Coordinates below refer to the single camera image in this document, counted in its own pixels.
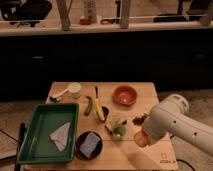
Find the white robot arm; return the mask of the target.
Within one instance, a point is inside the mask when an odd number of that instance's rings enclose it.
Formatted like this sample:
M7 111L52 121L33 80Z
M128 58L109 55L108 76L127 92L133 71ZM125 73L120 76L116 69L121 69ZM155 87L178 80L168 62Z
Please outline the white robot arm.
M171 94L151 108L143 131L153 141L169 132L213 157L213 127L189 118L188 111L188 101L179 94Z

